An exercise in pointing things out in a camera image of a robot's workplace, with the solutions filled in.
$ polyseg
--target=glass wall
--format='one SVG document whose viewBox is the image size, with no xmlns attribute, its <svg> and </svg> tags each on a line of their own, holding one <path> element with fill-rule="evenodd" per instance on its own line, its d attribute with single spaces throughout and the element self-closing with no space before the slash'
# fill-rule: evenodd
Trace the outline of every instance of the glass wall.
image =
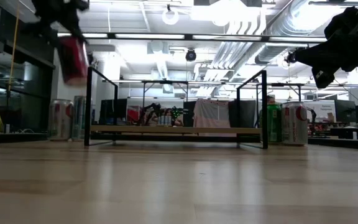
<svg viewBox="0 0 358 224">
<path fill-rule="evenodd" d="M 46 133 L 52 69 L 15 60 L 11 76 L 12 55 L 0 54 L 0 115 L 15 133 Z M 11 76 L 11 94 L 7 89 Z"/>
</svg>

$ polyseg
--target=soda can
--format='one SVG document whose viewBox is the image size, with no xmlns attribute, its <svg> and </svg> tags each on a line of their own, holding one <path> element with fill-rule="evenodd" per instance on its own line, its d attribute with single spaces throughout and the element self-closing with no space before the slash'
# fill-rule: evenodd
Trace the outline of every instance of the soda can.
<svg viewBox="0 0 358 224">
<path fill-rule="evenodd" d="M 260 125 L 262 125 L 262 111 L 260 112 Z M 280 105 L 267 105 L 267 141 L 281 142 L 281 107 Z"/>
<path fill-rule="evenodd" d="M 49 106 L 48 135 L 52 141 L 66 141 L 71 137 L 71 100 L 52 100 Z"/>
<path fill-rule="evenodd" d="M 73 112 L 73 140 L 82 140 L 85 137 L 85 108 L 86 97 L 74 96 L 74 112 Z"/>
<path fill-rule="evenodd" d="M 282 105 L 282 138 L 284 144 L 303 146 L 308 143 L 308 113 L 303 102 Z"/>
</svg>

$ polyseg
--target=cable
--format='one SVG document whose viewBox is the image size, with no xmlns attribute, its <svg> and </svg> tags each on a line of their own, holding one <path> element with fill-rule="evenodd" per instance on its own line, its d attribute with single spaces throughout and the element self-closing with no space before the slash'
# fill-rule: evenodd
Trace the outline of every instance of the cable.
<svg viewBox="0 0 358 224">
<path fill-rule="evenodd" d="M 14 38 L 13 38 L 11 74 L 10 74 L 10 76 L 9 76 L 8 92 L 11 92 L 11 83 L 12 83 L 12 75 L 13 75 L 13 65 L 14 65 L 15 51 L 16 51 L 17 27 L 19 26 L 19 9 L 20 9 L 20 1 L 17 1 L 15 36 L 14 36 Z"/>
<path fill-rule="evenodd" d="M 358 100 L 357 97 L 355 97 L 347 88 L 345 88 L 344 86 L 342 86 L 343 89 L 345 89 L 347 91 L 348 94 L 350 94 L 351 96 L 353 96 L 355 99 Z"/>
</svg>

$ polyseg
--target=ceiling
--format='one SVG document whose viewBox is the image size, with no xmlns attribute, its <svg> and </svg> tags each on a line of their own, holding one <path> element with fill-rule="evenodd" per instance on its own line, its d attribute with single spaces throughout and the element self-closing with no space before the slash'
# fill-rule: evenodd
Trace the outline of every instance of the ceiling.
<svg viewBox="0 0 358 224">
<path fill-rule="evenodd" d="M 288 0 L 276 0 L 275 7 L 265 9 L 266 23 L 288 3 Z M 162 20 L 162 13 L 167 8 L 167 2 L 159 1 L 107 1 L 91 0 L 90 9 L 79 13 L 80 27 L 84 32 L 136 32 L 136 33 L 179 33 L 179 34 L 225 34 L 229 28 L 216 26 L 211 21 L 195 21 L 191 19 L 193 0 L 179 2 L 172 1 L 171 8 L 179 11 L 179 20 L 175 25 L 168 25 Z M 10 13 L 15 14 L 17 4 L 12 0 L 0 0 L 0 5 Z M 34 16 L 34 7 L 31 0 L 20 0 L 20 18 L 25 22 L 34 22 L 38 19 Z M 323 36 L 326 24 L 321 24 L 310 35 Z M 60 32 L 66 30 L 58 24 L 53 25 Z M 91 45 L 110 44 L 116 47 L 116 52 L 121 58 L 121 77 L 134 79 L 138 74 L 151 74 L 157 71 L 156 61 L 147 54 L 147 40 L 90 40 Z M 197 63 L 211 63 L 219 52 L 222 42 L 197 42 L 197 41 L 172 41 L 164 40 L 170 47 L 183 47 L 184 49 L 195 49 L 197 60 L 187 62 L 186 52 L 170 52 L 166 60 L 169 70 L 193 72 Z M 265 69 L 268 74 L 268 82 L 286 82 L 288 76 L 292 82 L 311 82 L 311 69 L 309 66 L 299 63 L 289 69 L 282 66 L 282 61 L 274 60 Z M 241 73 L 236 74 L 243 82 L 247 76 Z M 347 73 L 338 72 L 339 82 L 346 81 Z"/>
</svg>

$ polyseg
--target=ceiling light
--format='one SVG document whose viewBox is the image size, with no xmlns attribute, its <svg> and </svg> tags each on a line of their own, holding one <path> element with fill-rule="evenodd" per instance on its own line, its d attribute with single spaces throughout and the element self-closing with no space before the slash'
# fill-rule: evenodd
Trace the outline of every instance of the ceiling light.
<svg viewBox="0 0 358 224">
<path fill-rule="evenodd" d="M 195 40 L 231 40 L 231 41 L 260 41 L 261 37 L 251 35 L 193 35 Z"/>
<path fill-rule="evenodd" d="M 167 17 L 168 12 L 173 12 L 173 17 L 170 19 Z M 175 25 L 179 21 L 179 13 L 178 13 L 178 11 L 176 11 L 174 9 L 170 9 L 170 10 L 165 9 L 162 12 L 162 20 L 164 21 L 164 23 L 166 23 L 168 25 Z"/>
<path fill-rule="evenodd" d="M 293 43 L 266 43 L 268 47 L 308 47 L 308 44 L 293 44 Z"/>
<path fill-rule="evenodd" d="M 110 80 L 114 83 L 141 83 L 140 80 Z"/>
<path fill-rule="evenodd" d="M 156 99 L 161 99 L 161 100 L 183 100 L 184 98 L 180 98 L 180 97 L 156 97 Z"/>
<path fill-rule="evenodd" d="M 264 8 L 264 9 L 271 9 L 271 8 L 274 8 L 274 7 L 276 7 L 276 4 L 275 3 L 262 3 L 262 8 Z"/>
<path fill-rule="evenodd" d="M 325 37 L 270 37 L 269 41 L 273 42 L 299 42 L 299 43 L 308 43 L 308 44 L 320 44 L 327 39 Z"/>
<path fill-rule="evenodd" d="M 58 33 L 57 36 L 58 37 L 67 37 L 67 36 L 70 36 L 71 34 L 69 33 Z"/>
<path fill-rule="evenodd" d="M 95 34 L 83 34 L 85 38 L 90 38 L 90 39 L 98 39 L 98 38 L 108 38 L 108 35 L 105 33 L 95 33 Z M 58 37 L 67 37 L 67 36 L 71 36 L 70 33 L 58 33 L 57 34 Z"/>
<path fill-rule="evenodd" d="M 149 97 L 149 96 L 145 96 L 145 97 L 141 97 L 141 96 L 128 96 L 128 99 L 154 99 L 154 97 Z"/>
<path fill-rule="evenodd" d="M 116 34 L 117 39 L 181 39 L 183 34 Z"/>
<path fill-rule="evenodd" d="M 86 38 L 107 38 L 107 34 L 84 34 Z"/>
<path fill-rule="evenodd" d="M 226 84 L 225 82 L 188 82 L 189 84 L 215 84 L 215 85 L 222 85 Z"/>
</svg>

